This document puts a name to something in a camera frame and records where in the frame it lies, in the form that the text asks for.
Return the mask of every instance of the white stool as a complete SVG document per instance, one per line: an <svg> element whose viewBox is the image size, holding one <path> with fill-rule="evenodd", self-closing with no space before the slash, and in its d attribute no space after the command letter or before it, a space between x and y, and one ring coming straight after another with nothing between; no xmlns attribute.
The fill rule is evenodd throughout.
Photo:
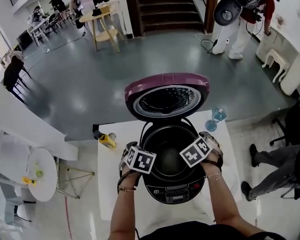
<svg viewBox="0 0 300 240"><path fill-rule="evenodd" d="M279 82L281 82L282 78L287 74L287 71L290 67L289 62L286 61L285 58L283 58L277 51L274 49L271 49L265 57L264 64L262 65L262 68L264 68L268 64L268 59L272 57L272 61L270 62L269 68L272 67L274 62L278 63L280 65L279 72L275 75L274 79L272 80L272 83L274 83L277 79L277 77L284 71L284 73L279 77Z"/></svg>

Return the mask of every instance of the purple lid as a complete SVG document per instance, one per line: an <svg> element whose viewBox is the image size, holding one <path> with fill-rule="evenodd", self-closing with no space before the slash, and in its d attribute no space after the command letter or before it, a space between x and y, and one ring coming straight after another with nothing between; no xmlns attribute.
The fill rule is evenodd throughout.
<svg viewBox="0 0 300 240"><path fill-rule="evenodd" d="M129 84L124 96L127 108L137 119L154 122L193 114L206 101L209 88L203 75L167 73Z"/></svg>

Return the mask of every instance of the staircase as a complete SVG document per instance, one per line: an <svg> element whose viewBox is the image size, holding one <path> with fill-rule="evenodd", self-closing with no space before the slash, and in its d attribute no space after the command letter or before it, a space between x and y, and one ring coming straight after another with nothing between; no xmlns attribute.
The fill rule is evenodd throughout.
<svg viewBox="0 0 300 240"><path fill-rule="evenodd" d="M144 32L204 29L193 0L138 0L138 3Z"/></svg>

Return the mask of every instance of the glass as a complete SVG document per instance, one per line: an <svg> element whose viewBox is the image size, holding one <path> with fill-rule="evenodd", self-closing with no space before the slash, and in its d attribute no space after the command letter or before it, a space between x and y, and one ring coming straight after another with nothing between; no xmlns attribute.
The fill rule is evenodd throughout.
<svg viewBox="0 0 300 240"><path fill-rule="evenodd" d="M227 117L225 110L221 107L212 109L212 119L206 121L205 128L209 132L214 132L217 129L217 123Z"/></svg>

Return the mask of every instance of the wrist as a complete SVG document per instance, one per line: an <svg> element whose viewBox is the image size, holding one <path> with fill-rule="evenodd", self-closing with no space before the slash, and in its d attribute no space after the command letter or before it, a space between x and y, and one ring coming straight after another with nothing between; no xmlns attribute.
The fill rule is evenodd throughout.
<svg viewBox="0 0 300 240"><path fill-rule="evenodd" d="M220 169L217 166L215 166L214 164L202 163L201 166L205 172L205 175L207 175L207 176L220 173Z"/></svg>

